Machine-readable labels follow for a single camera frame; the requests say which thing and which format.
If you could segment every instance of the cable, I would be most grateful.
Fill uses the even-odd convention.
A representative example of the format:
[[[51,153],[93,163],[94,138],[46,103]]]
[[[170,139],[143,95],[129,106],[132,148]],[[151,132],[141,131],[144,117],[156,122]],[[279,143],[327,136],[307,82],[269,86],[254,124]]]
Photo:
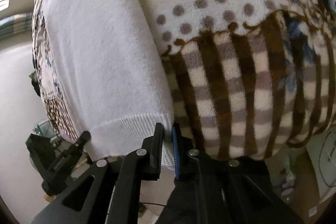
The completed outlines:
[[[321,175],[321,177],[322,177],[322,180],[323,180],[324,184],[327,185],[329,188],[334,188],[334,187],[336,187],[336,185],[329,185],[329,184],[326,182],[326,180],[325,180],[325,178],[324,178],[324,176],[323,176],[323,174],[322,174],[322,171],[321,171],[321,154],[322,154],[322,150],[323,150],[323,147],[324,147],[324,145],[325,145],[325,143],[326,143],[327,138],[329,137],[329,135],[330,135],[331,133],[333,133],[333,132],[330,131],[330,132],[327,134],[327,136],[325,137],[324,142],[323,142],[323,145],[322,145],[322,148],[321,148],[321,151],[320,151],[320,155],[319,155],[319,172],[320,172],[320,175]]]
[[[158,206],[162,206],[165,207],[166,205],[163,204],[158,204],[158,203],[150,203],[150,202],[141,202],[142,204],[150,204],[150,205],[158,205]]]

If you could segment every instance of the silver screw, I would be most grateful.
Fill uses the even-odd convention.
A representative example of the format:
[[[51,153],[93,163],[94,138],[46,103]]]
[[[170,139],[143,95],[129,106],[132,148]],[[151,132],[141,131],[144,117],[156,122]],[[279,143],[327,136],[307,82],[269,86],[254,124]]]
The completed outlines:
[[[200,152],[197,149],[190,149],[189,155],[190,156],[197,156]]]
[[[98,160],[97,163],[96,163],[96,165],[98,167],[104,167],[106,164],[107,164],[107,161],[106,160],[102,160],[102,159]]]
[[[237,167],[239,165],[239,161],[237,161],[237,160],[229,160],[229,165],[231,167]]]
[[[136,154],[138,155],[138,156],[145,156],[146,154],[147,154],[147,150],[146,149],[138,149],[137,151],[136,151]]]

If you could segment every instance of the white label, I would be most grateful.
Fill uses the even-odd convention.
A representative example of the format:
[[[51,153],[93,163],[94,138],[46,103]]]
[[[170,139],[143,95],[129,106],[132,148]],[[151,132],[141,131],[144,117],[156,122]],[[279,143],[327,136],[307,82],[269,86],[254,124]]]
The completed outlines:
[[[317,213],[317,206],[311,208],[308,212],[309,217],[312,217],[313,215],[315,215]]]

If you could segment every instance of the white sweater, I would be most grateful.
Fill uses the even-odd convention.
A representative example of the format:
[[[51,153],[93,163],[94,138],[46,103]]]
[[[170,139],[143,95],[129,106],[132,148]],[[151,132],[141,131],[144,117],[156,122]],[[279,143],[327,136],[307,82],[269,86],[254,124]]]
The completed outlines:
[[[167,79],[138,0],[43,0],[56,72],[78,133],[95,160],[141,147],[161,122],[170,138]],[[163,149],[163,165],[173,165]]]

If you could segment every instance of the white fabric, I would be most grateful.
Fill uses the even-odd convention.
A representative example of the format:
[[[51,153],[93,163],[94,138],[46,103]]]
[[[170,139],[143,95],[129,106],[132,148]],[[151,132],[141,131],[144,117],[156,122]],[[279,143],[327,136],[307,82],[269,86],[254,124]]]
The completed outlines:
[[[159,54],[138,0],[43,0],[55,68],[93,159],[126,155],[173,120]],[[163,165],[173,165],[164,147]]]

